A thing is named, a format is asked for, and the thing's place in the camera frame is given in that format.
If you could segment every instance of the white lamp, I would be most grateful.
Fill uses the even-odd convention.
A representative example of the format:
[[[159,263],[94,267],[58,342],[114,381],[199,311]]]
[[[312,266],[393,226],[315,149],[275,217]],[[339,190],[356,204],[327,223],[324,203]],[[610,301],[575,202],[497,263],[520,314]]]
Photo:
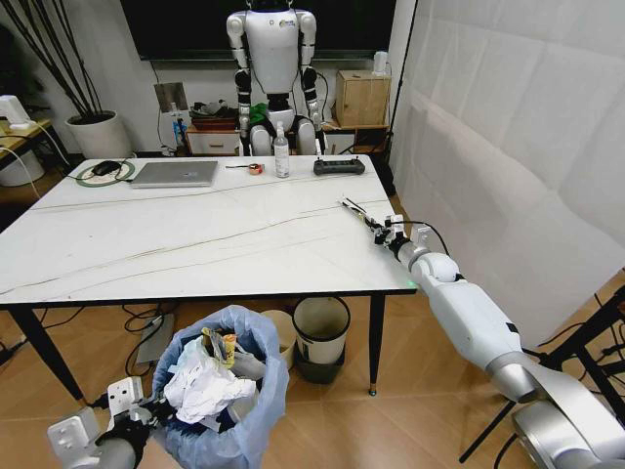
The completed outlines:
[[[26,130],[32,125],[30,117],[16,96],[0,96],[0,115],[9,119],[9,127],[12,130]]]

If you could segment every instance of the silver laptop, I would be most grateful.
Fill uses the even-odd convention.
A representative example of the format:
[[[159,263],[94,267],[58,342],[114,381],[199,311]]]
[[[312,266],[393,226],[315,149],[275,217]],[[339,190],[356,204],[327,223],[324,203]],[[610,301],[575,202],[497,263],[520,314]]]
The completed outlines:
[[[167,161],[147,163],[130,186],[149,188],[199,188],[213,183],[217,161]]]

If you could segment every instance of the green object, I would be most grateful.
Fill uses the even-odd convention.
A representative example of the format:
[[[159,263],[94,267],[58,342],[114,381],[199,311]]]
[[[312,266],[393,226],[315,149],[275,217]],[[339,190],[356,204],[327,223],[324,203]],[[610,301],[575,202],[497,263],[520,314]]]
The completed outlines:
[[[250,125],[260,124],[265,120],[267,103],[258,103],[250,107]]]

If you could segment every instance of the spray bottle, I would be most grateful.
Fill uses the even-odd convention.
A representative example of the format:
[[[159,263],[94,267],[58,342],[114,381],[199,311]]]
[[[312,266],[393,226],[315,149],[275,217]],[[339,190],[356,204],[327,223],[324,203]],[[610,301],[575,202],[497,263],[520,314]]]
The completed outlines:
[[[275,155],[275,175],[278,178],[289,177],[289,143],[284,137],[282,122],[277,123],[277,137],[273,141],[273,154]]]

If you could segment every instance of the television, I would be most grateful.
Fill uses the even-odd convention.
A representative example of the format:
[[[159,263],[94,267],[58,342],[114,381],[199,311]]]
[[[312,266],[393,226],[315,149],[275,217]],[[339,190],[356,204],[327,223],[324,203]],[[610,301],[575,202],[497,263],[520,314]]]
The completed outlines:
[[[144,61],[231,60],[226,19],[244,0],[121,0]],[[388,50],[396,0],[295,0],[316,17],[316,60],[371,59]]]

